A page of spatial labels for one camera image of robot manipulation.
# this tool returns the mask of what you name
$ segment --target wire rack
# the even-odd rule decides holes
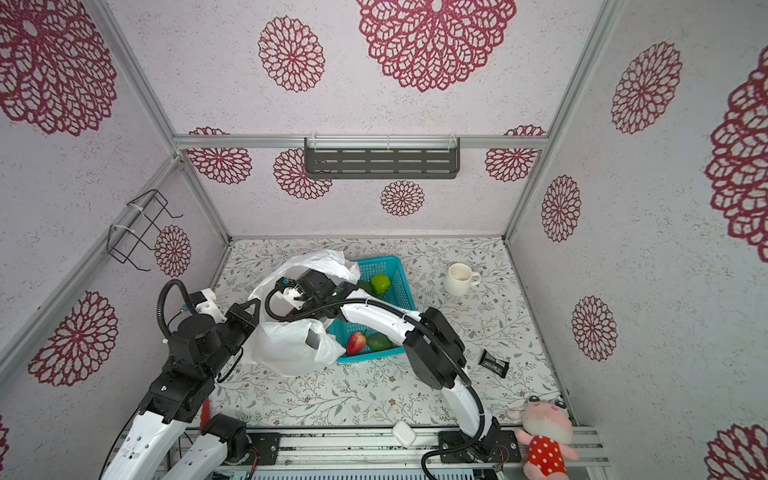
[[[140,203],[146,200],[148,196],[150,196],[150,198],[147,200],[146,206],[141,207]],[[157,211],[157,213],[153,217],[150,217],[149,215],[147,215],[146,209],[149,208],[149,206],[152,204],[153,201],[157,202],[157,204],[160,205],[160,209]],[[107,253],[109,253],[109,255],[112,258],[114,258],[120,263],[128,262],[131,265],[133,265],[136,268],[136,270],[141,270],[142,272],[149,272],[151,271],[151,269],[141,268],[136,263],[134,263],[134,261],[131,259],[131,255],[139,245],[144,245],[148,250],[151,250],[153,252],[156,250],[155,248],[147,245],[147,243],[144,241],[144,236],[147,235],[147,232],[152,228],[157,230],[158,233],[161,232],[161,229],[157,226],[155,222],[163,212],[168,214],[170,218],[181,218],[184,215],[183,214],[173,215],[167,209],[168,200],[156,188],[153,188],[152,190],[147,190],[146,192],[142,193],[138,197],[128,202],[126,205],[129,207],[136,208],[140,212],[140,215],[137,215],[133,219],[133,221],[131,221],[128,225],[113,224],[109,226],[109,232],[107,233]],[[137,235],[136,230],[133,228],[133,226],[142,217],[149,220],[149,224],[147,225],[147,228],[145,228],[144,231],[141,232],[140,235]],[[124,253],[122,250],[118,249],[118,243],[120,243],[120,240],[123,237],[122,234],[117,234],[117,233],[120,233],[120,230],[122,230],[122,233],[129,233],[133,238],[136,239],[136,242],[133,244],[133,246],[127,253]]]

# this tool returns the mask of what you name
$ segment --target red polka dot dress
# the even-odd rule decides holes
[[[528,462],[536,465],[545,476],[555,472],[565,473],[565,462],[560,445],[552,439],[535,436],[528,447]]]

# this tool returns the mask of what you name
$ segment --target red apple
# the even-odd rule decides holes
[[[364,348],[366,348],[366,336],[360,332],[353,333],[346,344],[346,352],[351,355]]]

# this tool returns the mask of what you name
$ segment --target blue plastic basket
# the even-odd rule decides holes
[[[366,282],[371,280],[371,277],[377,273],[384,273],[392,281],[392,286],[387,290],[387,293],[380,298],[387,303],[397,305],[400,308],[408,310],[416,310],[416,305],[413,303],[413,296],[411,295],[411,289],[408,286],[408,280],[406,279],[406,272],[402,269],[402,263],[398,257],[373,257],[357,260],[357,264],[360,265],[360,279]],[[333,320],[331,326],[328,328],[328,333],[336,336],[336,341],[339,342],[344,348],[349,342],[349,338],[355,332],[362,332],[368,336],[373,333],[377,333],[374,329],[360,325],[359,323],[349,323],[341,319]],[[405,349],[401,346],[391,348],[389,350],[382,350],[381,352],[374,352],[366,345],[366,347],[360,350],[354,355],[345,353],[339,357],[340,363],[348,362],[362,362],[363,360],[381,359],[385,356],[398,355],[404,353]]]

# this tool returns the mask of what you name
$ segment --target wall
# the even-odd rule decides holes
[[[511,245],[622,478],[768,474],[767,18],[631,2]]]
[[[233,151],[198,149],[190,159],[200,165],[202,157],[232,157]],[[509,222],[524,181],[490,178],[485,154],[462,150],[454,180],[310,180],[301,149],[252,149],[243,184],[201,177],[235,236],[493,236]]]
[[[167,348],[155,320],[157,295],[175,277],[191,292],[206,287],[221,244],[179,170],[159,190],[168,211],[183,216],[163,212],[157,219],[163,233],[150,227],[147,243],[164,250],[139,246],[131,255],[151,271],[110,259],[25,371],[4,388],[0,415],[8,451],[0,459],[0,478],[42,478],[51,465],[62,478],[97,478],[114,436],[160,373]],[[153,203],[147,213],[153,217],[157,209]],[[135,224],[138,232],[147,226],[146,220]],[[118,248],[127,251],[134,243],[126,236]],[[181,304],[174,289],[166,318]],[[39,452],[46,452],[45,462],[38,461]]]
[[[110,3],[178,133],[544,134],[601,1]],[[232,234],[278,237],[499,235],[535,157],[464,150],[387,210],[393,182],[309,180],[301,155],[190,156]]]
[[[82,6],[36,5],[6,2],[0,15],[0,349],[168,159]],[[181,278],[199,289],[220,241],[179,172],[161,190],[184,214],[161,217],[161,228],[186,233],[191,260]],[[153,304],[169,278],[161,266],[177,272],[167,254],[158,263],[137,253],[151,272],[110,260],[75,306],[80,314],[55,319],[53,337],[3,386],[0,478],[52,469],[96,478],[165,355]],[[181,245],[174,255],[185,263],[186,253]]]
[[[62,2],[53,5],[64,8]],[[82,15],[76,12],[71,17],[74,21]],[[83,65],[103,77],[100,82],[68,78],[62,73],[68,65],[58,51],[46,52],[45,43],[29,54],[31,60],[25,57],[25,49],[36,45],[36,38],[57,41],[60,32],[46,30],[44,21],[23,8],[0,19],[3,28],[22,25],[8,42],[15,55],[22,52],[22,58],[18,63],[2,61],[2,68],[11,73],[3,74],[0,87],[0,203],[4,206],[0,211],[4,225],[0,300],[5,306],[0,348],[167,159],[101,37],[76,44],[80,51],[101,53],[98,61]],[[23,22],[36,35],[27,33]],[[32,62],[33,69],[25,72],[25,61]],[[30,81],[48,65],[61,76],[60,91],[51,84]],[[52,88],[51,104],[40,101]],[[84,96],[62,107],[70,91]],[[23,102],[25,95],[34,101]]]

